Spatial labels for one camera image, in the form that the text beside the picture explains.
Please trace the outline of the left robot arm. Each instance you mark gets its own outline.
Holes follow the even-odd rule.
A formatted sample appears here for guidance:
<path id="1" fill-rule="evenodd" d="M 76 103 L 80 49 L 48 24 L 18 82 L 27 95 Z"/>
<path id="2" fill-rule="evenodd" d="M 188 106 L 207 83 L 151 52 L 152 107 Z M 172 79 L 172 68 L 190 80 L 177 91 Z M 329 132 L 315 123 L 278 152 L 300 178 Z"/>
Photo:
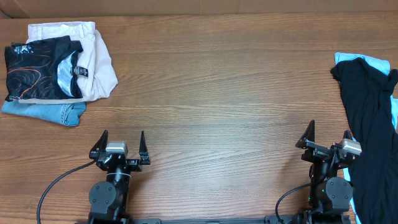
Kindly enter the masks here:
<path id="1" fill-rule="evenodd" d="M 91 203 L 88 223 L 133 223 L 127 213 L 129 186 L 132 172 L 140 172 L 150 164 L 144 132 L 141 132 L 139 158 L 129 159 L 124 141 L 108 141 L 105 130 L 91 148 L 89 158 L 106 172 L 106 180 L 96 183 L 89 192 Z"/>

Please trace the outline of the black printed cycling jersey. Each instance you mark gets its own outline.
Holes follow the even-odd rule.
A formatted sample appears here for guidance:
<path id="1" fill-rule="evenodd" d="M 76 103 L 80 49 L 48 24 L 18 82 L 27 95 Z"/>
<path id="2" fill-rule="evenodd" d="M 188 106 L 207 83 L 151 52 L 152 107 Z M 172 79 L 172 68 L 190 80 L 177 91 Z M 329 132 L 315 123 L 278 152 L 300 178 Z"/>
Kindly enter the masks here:
<path id="1" fill-rule="evenodd" d="M 67 35 L 5 47 L 6 101 L 82 98 L 78 77 L 88 76 L 77 66 L 82 52 L 80 41 Z"/>

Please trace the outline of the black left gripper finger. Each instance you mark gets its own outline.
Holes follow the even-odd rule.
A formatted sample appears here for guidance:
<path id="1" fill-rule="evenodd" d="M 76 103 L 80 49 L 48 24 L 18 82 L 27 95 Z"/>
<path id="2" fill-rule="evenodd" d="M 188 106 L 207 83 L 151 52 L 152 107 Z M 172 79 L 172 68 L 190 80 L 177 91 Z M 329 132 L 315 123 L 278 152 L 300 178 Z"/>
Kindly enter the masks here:
<path id="1" fill-rule="evenodd" d="M 107 143 L 108 143 L 108 130 L 105 129 L 99 140 L 91 148 L 89 152 L 89 158 L 98 159 L 100 154 L 105 151 Z"/>
<path id="2" fill-rule="evenodd" d="M 142 165 L 150 165 L 150 155 L 146 145 L 144 131 L 141 131 L 141 139 L 139 145 L 139 156 Z"/>

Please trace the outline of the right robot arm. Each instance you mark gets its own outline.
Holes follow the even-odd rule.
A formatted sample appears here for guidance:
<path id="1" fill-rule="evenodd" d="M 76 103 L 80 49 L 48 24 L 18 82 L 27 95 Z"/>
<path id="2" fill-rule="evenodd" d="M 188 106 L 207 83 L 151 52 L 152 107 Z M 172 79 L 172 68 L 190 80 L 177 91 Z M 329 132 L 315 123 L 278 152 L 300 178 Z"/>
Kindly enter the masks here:
<path id="1" fill-rule="evenodd" d="M 350 223 L 349 202 L 353 197 L 353 184 L 337 176 L 338 170 L 348 167 L 354 155 L 338 143 L 330 147 L 315 144 L 315 122 L 311 120 L 297 141 L 297 148 L 304 150 L 301 160 L 310 162 L 310 208 L 301 209 L 293 218 L 298 224 L 344 224 Z"/>

